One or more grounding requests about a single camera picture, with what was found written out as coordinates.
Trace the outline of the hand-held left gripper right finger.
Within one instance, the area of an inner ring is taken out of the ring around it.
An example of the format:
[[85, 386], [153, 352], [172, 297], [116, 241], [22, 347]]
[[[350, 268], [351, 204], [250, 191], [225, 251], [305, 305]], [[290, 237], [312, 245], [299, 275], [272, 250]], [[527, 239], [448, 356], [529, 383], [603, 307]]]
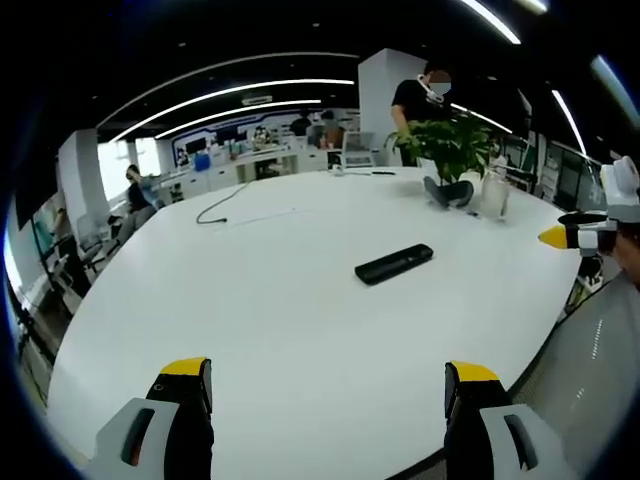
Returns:
[[445, 364], [443, 450], [449, 479], [576, 479], [560, 437], [498, 376], [467, 362]]

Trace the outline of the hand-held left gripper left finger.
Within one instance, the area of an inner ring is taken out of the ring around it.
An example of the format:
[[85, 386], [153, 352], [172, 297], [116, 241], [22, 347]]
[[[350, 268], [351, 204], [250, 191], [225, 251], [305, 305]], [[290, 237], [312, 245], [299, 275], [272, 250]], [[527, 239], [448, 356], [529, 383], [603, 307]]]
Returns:
[[211, 360], [174, 361], [144, 398], [127, 402], [97, 433], [87, 479], [209, 479], [214, 430]]

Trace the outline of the person's right hand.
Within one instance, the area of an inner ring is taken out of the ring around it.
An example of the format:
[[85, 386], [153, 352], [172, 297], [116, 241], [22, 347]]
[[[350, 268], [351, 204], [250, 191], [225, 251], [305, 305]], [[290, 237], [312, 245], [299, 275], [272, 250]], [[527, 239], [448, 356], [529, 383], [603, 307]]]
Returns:
[[636, 289], [639, 289], [640, 250], [638, 229], [631, 227], [618, 228], [613, 249], [613, 257]]

